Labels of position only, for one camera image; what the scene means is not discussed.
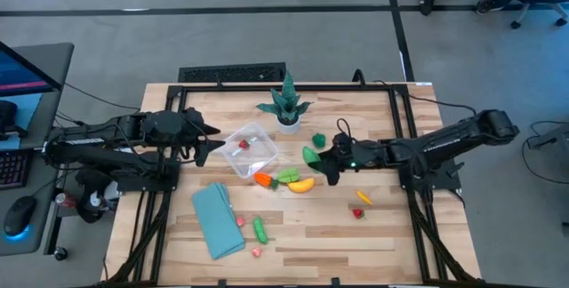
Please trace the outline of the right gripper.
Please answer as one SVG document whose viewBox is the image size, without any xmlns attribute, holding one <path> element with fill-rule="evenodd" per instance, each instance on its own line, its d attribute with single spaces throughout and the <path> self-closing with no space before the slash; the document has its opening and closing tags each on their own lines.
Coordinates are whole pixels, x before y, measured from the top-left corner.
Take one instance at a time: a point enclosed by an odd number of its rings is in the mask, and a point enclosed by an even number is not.
<svg viewBox="0 0 569 288">
<path fill-rule="evenodd" d="M 353 140 L 350 135 L 345 132 L 337 134 L 333 138 L 332 148 L 320 152 L 318 155 L 321 159 L 327 159 L 327 162 L 314 162 L 313 169 L 327 175 L 328 184 L 336 186 L 340 180 L 340 174 L 347 169 L 356 167 L 356 162 L 352 154 Z"/>
</svg>

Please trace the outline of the grey office desk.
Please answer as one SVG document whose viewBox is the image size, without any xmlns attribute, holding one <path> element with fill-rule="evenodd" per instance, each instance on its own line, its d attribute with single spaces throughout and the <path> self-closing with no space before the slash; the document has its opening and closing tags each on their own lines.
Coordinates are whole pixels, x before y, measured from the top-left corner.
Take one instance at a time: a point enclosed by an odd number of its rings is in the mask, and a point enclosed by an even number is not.
<svg viewBox="0 0 569 288">
<path fill-rule="evenodd" d="M 66 81 L 73 50 L 74 45 L 71 43 L 14 48 L 14 51 L 60 84 Z M 44 162 L 41 148 L 52 129 L 60 97 L 61 92 L 59 91 L 44 94 L 28 126 L 29 137 L 20 144 L 23 149 L 32 148 L 34 150 L 26 186 L 0 190 L 0 257 L 32 253 L 40 247 L 52 204 L 51 194 L 54 189 L 52 181 L 58 176 L 58 171 Z M 36 198 L 36 208 L 31 216 L 28 230 L 21 238 L 10 240 L 4 232 L 5 214 L 17 199 L 28 195 Z"/>
</svg>

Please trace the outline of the black computer mouse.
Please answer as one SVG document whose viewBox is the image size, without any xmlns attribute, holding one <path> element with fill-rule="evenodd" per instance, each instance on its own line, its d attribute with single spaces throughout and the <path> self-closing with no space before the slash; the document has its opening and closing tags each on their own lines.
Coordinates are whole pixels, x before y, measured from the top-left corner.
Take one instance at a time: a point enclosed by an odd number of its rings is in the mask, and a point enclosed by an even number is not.
<svg viewBox="0 0 569 288">
<path fill-rule="evenodd" d="M 25 232 L 36 209 L 33 196 L 18 198 L 4 216 L 4 233 L 8 237 L 16 237 Z"/>
</svg>

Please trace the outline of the computer monitor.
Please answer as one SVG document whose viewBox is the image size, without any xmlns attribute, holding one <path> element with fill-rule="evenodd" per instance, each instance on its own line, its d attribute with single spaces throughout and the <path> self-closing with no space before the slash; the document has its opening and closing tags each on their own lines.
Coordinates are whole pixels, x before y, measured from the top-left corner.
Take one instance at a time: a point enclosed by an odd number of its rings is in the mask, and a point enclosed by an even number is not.
<svg viewBox="0 0 569 288">
<path fill-rule="evenodd" d="M 0 97 L 60 90 L 61 84 L 0 41 Z"/>
</svg>

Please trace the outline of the folded teal cloth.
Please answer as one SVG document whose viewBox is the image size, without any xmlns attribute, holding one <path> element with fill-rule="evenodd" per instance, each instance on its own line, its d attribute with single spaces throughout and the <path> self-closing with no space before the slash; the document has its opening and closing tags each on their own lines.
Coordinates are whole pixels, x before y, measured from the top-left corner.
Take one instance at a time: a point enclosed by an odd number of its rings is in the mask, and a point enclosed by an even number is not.
<svg viewBox="0 0 569 288">
<path fill-rule="evenodd" d="M 191 202 L 213 260 L 244 249 L 244 237 L 224 184 L 212 183 L 197 191 Z"/>
</svg>

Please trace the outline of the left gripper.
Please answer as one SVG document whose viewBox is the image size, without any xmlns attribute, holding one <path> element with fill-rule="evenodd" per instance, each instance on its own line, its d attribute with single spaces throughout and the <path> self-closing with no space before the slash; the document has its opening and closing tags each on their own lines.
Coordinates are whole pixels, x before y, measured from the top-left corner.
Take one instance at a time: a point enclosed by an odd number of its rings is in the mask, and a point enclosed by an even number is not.
<svg viewBox="0 0 569 288">
<path fill-rule="evenodd" d="M 180 154 L 188 163 L 195 163 L 202 167 L 208 153 L 223 147 L 224 140 L 208 140 L 209 135 L 219 134 L 220 130 L 206 124 L 202 114 L 195 108 L 189 107 L 180 113 L 182 118 L 182 135 L 180 141 Z"/>
</svg>

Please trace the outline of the grey metal floor stand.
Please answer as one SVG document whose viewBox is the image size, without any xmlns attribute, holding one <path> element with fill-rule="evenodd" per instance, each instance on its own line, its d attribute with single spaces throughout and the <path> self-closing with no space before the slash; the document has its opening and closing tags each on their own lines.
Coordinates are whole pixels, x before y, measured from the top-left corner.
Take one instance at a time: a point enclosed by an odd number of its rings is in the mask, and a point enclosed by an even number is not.
<svg viewBox="0 0 569 288">
<path fill-rule="evenodd" d="M 558 144 L 561 149 L 569 152 L 569 123 L 562 123 L 549 132 L 532 136 L 527 144 L 528 148 L 532 150 L 541 149 L 548 144 Z"/>
</svg>

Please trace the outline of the yellow toy banana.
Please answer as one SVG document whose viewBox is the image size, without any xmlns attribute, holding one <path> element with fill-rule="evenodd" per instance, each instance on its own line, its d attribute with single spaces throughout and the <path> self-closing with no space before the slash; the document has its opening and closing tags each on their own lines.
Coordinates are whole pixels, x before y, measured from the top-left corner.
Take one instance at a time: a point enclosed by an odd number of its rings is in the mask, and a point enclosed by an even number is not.
<svg viewBox="0 0 569 288">
<path fill-rule="evenodd" d="M 310 191 L 316 185 L 314 178 L 308 178 L 305 180 L 290 182 L 287 184 L 288 188 L 293 193 L 306 193 Z"/>
</svg>

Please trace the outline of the light green toy lettuce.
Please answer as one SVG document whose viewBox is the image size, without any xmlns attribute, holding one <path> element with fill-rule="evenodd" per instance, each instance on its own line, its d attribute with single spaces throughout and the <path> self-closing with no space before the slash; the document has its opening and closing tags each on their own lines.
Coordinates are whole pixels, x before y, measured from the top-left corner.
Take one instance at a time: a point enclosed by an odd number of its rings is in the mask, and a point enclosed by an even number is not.
<svg viewBox="0 0 569 288">
<path fill-rule="evenodd" d="M 279 183 L 292 183 L 300 179 L 299 171 L 297 168 L 286 168 L 280 171 L 276 177 Z"/>
</svg>

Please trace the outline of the green toy cucumber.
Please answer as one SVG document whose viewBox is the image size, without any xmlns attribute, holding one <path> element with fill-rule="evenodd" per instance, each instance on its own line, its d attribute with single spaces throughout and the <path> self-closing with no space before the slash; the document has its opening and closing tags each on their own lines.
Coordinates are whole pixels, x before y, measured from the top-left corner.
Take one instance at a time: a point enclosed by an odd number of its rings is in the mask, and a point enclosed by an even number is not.
<svg viewBox="0 0 569 288">
<path fill-rule="evenodd" d="M 261 217 L 255 217 L 252 222 L 254 233 L 261 244 L 268 243 L 268 236 Z"/>
</svg>

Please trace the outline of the clear plastic tupperware container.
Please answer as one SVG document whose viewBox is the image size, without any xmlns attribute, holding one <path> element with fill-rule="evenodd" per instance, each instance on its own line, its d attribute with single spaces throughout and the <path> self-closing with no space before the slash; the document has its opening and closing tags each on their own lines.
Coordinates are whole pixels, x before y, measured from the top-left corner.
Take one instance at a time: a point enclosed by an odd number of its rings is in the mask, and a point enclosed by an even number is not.
<svg viewBox="0 0 569 288">
<path fill-rule="evenodd" d="M 250 147 L 241 149 L 241 140 L 246 140 Z M 224 141 L 220 152 L 241 179 L 252 177 L 278 155 L 275 143 L 257 123 L 246 124 Z"/>
</svg>

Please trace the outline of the black and white bottle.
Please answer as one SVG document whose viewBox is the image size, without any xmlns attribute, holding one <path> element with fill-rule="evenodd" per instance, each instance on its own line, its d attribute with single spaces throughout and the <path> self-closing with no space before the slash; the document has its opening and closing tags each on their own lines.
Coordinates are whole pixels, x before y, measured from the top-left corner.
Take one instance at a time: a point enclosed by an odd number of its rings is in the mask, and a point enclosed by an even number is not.
<svg viewBox="0 0 569 288">
<path fill-rule="evenodd" d="M 86 223 L 100 220 L 105 213 L 115 214 L 119 201 L 118 184 L 111 181 L 104 190 L 89 190 L 84 187 L 77 206 L 78 215 Z"/>
</svg>

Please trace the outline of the green toy corn husk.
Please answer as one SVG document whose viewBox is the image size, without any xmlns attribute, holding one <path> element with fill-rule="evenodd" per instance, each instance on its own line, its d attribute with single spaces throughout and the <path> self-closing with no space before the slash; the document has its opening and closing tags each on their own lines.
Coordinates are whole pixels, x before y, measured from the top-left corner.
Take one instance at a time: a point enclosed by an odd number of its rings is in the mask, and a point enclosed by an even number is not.
<svg viewBox="0 0 569 288">
<path fill-rule="evenodd" d="M 319 163 L 321 161 L 321 158 L 319 156 L 319 154 L 313 150 L 312 148 L 309 148 L 307 146 L 304 146 L 302 149 L 302 157 L 303 160 L 305 162 L 305 164 L 315 173 L 318 173 L 318 170 L 316 170 L 312 164 L 316 164 Z"/>
</svg>

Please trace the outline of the orange toy carrot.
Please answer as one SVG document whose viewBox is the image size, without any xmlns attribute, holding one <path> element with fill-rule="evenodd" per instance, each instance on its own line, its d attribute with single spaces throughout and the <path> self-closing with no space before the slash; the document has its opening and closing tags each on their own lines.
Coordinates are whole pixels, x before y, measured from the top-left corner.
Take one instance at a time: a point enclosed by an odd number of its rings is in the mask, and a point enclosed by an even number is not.
<svg viewBox="0 0 569 288">
<path fill-rule="evenodd" d="M 269 174 L 256 172 L 253 175 L 253 179 L 255 182 L 265 188 L 277 189 L 278 187 L 278 180 L 273 179 Z"/>
</svg>

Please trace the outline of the green plant in white pot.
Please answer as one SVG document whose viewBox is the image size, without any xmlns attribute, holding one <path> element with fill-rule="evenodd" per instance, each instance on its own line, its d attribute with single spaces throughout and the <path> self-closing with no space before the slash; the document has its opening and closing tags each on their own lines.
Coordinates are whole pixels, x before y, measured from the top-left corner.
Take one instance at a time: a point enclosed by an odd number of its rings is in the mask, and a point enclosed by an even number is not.
<svg viewBox="0 0 569 288">
<path fill-rule="evenodd" d="M 271 88 L 270 94 L 273 102 L 260 103 L 256 108 L 274 115 L 281 133 L 296 133 L 301 127 L 301 116 L 307 112 L 311 102 L 300 102 L 301 96 L 296 92 L 293 76 L 289 72 L 284 75 L 281 91 Z"/>
</svg>

